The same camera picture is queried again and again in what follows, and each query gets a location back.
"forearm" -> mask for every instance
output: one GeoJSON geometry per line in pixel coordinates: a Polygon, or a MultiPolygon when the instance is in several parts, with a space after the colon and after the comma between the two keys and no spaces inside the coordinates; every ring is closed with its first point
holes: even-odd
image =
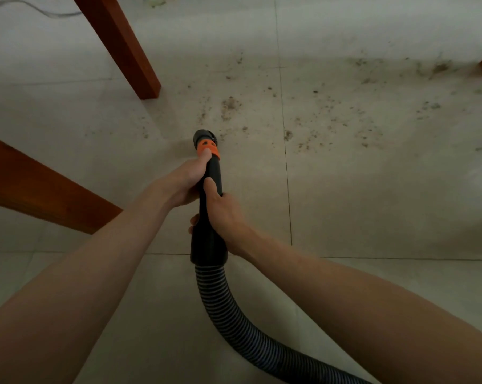
{"type": "Polygon", "coordinates": [[[167,201],[155,182],[0,308],[0,383],[75,379],[170,210],[167,201]]]}
{"type": "Polygon", "coordinates": [[[253,231],[243,256],[384,383],[482,382],[482,333],[379,277],[253,231]]]}

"black handle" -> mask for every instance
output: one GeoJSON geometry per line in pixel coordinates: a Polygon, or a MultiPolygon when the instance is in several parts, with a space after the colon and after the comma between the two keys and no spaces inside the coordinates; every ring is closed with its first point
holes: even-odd
{"type": "Polygon", "coordinates": [[[193,227],[193,234],[191,235],[191,262],[199,266],[218,266],[226,263],[228,251],[225,241],[216,233],[209,222],[207,198],[204,191],[204,180],[207,177],[214,180],[218,193],[223,195],[219,158],[214,154],[207,163],[204,177],[197,184],[200,192],[200,218],[193,227]]]}

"black corrugated hose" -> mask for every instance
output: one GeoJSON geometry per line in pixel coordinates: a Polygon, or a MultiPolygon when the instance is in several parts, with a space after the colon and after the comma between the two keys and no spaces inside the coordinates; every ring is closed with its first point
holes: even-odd
{"type": "Polygon", "coordinates": [[[291,349],[257,329],[235,302],[223,266],[195,266],[195,272],[212,323],[229,345],[257,368],[288,383],[368,383],[291,349]]]}

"power cord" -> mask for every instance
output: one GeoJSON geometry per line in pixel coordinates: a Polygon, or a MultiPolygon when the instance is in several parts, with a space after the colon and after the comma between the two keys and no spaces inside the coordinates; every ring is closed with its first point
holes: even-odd
{"type": "Polygon", "coordinates": [[[38,6],[36,5],[33,5],[31,4],[30,2],[27,2],[26,0],[0,0],[0,6],[2,5],[6,5],[8,3],[11,3],[11,2],[18,2],[18,3],[21,3],[21,4],[25,4],[27,6],[30,6],[31,8],[33,8],[34,10],[36,10],[37,12],[40,12],[41,14],[43,14],[44,16],[47,16],[51,19],[64,19],[64,18],[67,18],[67,17],[74,17],[74,16],[79,16],[81,15],[83,12],[81,11],[78,11],[78,12],[70,12],[70,13],[56,13],[56,12],[48,12],[48,11],[44,11],[43,9],[40,9],[38,6]]]}

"person's right hand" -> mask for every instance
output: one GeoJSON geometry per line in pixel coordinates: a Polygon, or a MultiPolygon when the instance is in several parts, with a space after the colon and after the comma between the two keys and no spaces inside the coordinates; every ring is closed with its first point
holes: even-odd
{"type": "MultiPolygon", "coordinates": [[[[221,197],[212,178],[204,180],[204,190],[207,196],[207,214],[212,227],[225,240],[229,252],[242,256],[240,244],[250,228],[244,220],[237,200],[228,193],[223,193],[221,197]]],[[[193,232],[193,226],[199,218],[197,214],[191,219],[189,233],[193,232]]]]}

